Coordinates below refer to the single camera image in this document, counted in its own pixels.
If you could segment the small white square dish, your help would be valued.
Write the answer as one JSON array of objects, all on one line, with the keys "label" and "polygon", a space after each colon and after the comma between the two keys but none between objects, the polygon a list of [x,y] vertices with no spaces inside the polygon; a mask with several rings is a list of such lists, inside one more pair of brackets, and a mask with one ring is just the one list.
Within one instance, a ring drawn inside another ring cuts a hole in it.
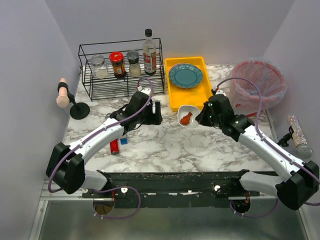
[{"label": "small white square dish", "polygon": [[196,128],[199,126],[196,117],[200,114],[199,109],[193,105],[182,105],[177,112],[177,120],[180,126]]}]

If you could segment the teal glass plate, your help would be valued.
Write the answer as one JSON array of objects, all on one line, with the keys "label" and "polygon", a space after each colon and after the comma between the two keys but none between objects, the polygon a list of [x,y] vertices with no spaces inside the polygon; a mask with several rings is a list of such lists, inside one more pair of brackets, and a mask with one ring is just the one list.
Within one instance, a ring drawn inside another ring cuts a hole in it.
[{"label": "teal glass plate", "polygon": [[168,77],[174,86],[191,89],[202,82],[203,72],[190,63],[179,63],[170,68]]}]

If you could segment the grey cap salt grinder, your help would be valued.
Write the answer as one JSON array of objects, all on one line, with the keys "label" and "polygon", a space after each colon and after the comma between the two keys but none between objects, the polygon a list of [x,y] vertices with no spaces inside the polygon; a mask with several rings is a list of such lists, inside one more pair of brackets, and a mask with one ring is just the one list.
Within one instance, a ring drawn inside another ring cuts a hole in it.
[{"label": "grey cap salt grinder", "polygon": [[130,50],[126,53],[126,58],[129,63],[129,74],[131,77],[139,77],[141,75],[139,56],[140,55],[137,50]]}]

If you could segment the red lid sauce jar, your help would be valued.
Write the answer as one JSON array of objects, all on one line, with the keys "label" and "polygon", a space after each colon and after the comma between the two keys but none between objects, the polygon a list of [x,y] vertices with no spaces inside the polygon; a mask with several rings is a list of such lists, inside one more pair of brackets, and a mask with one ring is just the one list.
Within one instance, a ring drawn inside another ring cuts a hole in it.
[{"label": "red lid sauce jar", "polygon": [[111,62],[114,76],[117,79],[123,79],[126,76],[123,54],[119,51],[112,52],[109,55],[109,61]]}]

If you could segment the clear glass salt jar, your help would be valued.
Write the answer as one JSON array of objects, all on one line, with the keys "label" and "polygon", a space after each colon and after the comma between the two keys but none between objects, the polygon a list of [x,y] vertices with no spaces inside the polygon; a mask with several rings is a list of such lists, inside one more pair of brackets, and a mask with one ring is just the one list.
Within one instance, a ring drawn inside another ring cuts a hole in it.
[{"label": "clear glass salt jar", "polygon": [[105,79],[109,75],[107,61],[103,55],[94,55],[90,59],[90,67],[95,78]]}]

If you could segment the dark sauce glass bottle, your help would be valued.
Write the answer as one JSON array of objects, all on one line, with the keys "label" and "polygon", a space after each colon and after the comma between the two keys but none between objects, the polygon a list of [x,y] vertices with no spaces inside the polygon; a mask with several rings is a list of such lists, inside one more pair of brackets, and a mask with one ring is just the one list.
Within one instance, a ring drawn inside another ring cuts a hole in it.
[{"label": "dark sauce glass bottle", "polygon": [[152,39],[152,30],[147,28],[144,33],[146,37],[142,45],[144,71],[147,75],[152,76],[157,71],[156,45]]}]

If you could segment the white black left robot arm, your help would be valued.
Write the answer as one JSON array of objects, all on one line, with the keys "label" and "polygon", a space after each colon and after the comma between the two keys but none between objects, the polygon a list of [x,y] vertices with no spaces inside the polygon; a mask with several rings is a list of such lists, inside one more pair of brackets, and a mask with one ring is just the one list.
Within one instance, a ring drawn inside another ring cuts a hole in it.
[{"label": "white black left robot arm", "polygon": [[52,151],[45,174],[59,190],[73,194],[81,188],[100,191],[108,177],[99,170],[87,170],[85,165],[101,149],[120,139],[140,125],[160,125],[161,104],[152,101],[144,91],[137,91],[128,104],[110,114],[93,132],[65,145],[58,143]]}]

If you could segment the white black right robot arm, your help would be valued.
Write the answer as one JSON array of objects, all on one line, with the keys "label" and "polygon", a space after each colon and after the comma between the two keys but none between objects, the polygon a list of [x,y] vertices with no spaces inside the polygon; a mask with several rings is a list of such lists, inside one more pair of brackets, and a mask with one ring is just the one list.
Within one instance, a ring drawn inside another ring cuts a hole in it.
[{"label": "white black right robot arm", "polygon": [[298,210],[319,190],[319,166],[297,158],[260,132],[258,125],[243,114],[236,115],[223,94],[211,96],[195,118],[206,127],[215,127],[253,151],[275,172],[275,176],[247,171],[239,178],[246,191],[277,197],[291,210]]}]

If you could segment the fried chicken drumstick toy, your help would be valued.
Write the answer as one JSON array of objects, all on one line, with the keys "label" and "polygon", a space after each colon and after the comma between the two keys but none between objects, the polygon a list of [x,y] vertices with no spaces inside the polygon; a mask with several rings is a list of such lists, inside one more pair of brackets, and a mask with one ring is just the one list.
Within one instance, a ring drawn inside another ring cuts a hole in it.
[{"label": "fried chicken drumstick toy", "polygon": [[187,126],[190,124],[190,121],[191,121],[191,117],[193,116],[193,114],[191,112],[188,112],[188,114],[186,114],[185,116],[183,116],[179,123],[183,126]]}]

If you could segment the blue toy brick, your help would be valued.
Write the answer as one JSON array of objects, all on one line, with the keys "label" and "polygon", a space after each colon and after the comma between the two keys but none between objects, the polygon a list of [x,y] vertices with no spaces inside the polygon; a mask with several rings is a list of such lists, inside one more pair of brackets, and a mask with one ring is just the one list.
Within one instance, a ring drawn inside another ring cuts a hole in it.
[{"label": "blue toy brick", "polygon": [[121,144],[121,145],[126,145],[127,143],[128,143],[127,138],[121,138],[121,139],[120,139],[120,144]]}]

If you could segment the pink mesh waste basket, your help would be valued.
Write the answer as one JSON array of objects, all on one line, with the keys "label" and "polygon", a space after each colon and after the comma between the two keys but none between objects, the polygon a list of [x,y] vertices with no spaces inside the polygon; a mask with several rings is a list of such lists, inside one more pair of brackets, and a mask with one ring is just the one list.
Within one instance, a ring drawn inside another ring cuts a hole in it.
[{"label": "pink mesh waste basket", "polygon": [[277,105],[285,96],[288,85],[278,67],[261,58],[238,63],[228,75],[228,98],[238,115],[255,114]]}]

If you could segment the red cylindrical can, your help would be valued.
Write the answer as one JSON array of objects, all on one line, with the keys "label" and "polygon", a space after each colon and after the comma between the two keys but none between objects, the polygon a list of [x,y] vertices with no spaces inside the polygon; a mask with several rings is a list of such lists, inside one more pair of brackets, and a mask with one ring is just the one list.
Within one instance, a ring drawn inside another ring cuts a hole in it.
[{"label": "red cylindrical can", "polygon": [[110,152],[112,155],[117,155],[119,154],[119,144],[118,144],[118,139],[115,139],[113,141],[111,141],[109,143],[109,146],[110,146]]}]

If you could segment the glitter microphone on stand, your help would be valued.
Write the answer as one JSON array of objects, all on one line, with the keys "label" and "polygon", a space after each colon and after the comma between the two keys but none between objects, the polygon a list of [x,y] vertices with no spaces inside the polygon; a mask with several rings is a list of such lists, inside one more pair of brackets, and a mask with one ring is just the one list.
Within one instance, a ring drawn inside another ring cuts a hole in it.
[{"label": "glitter microphone on stand", "polygon": [[287,118],[289,129],[277,144],[281,147],[288,147],[289,140],[293,140],[295,144],[295,154],[300,159],[309,159],[313,154],[312,148],[308,145],[298,118],[295,115],[289,115]]}]

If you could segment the black mounting base rail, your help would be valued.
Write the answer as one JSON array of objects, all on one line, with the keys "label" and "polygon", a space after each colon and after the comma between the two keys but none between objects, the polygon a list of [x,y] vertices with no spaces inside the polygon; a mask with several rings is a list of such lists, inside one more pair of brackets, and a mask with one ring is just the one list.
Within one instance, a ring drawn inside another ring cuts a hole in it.
[{"label": "black mounting base rail", "polygon": [[119,209],[227,208],[229,198],[243,200],[259,192],[244,190],[241,171],[105,173],[106,190],[115,189]]}]

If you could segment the aluminium extrusion rail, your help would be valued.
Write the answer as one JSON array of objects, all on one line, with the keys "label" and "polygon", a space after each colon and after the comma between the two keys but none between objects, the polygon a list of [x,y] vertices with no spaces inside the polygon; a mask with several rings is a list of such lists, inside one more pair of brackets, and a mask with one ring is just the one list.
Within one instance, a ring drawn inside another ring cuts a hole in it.
[{"label": "aluminium extrusion rail", "polygon": [[51,193],[48,190],[48,182],[45,181],[41,194],[40,194],[40,200],[42,201],[90,201],[92,200],[92,197],[85,198],[83,197],[82,189],[77,190],[76,192],[72,194],[67,194],[64,190],[60,190],[55,193]]}]

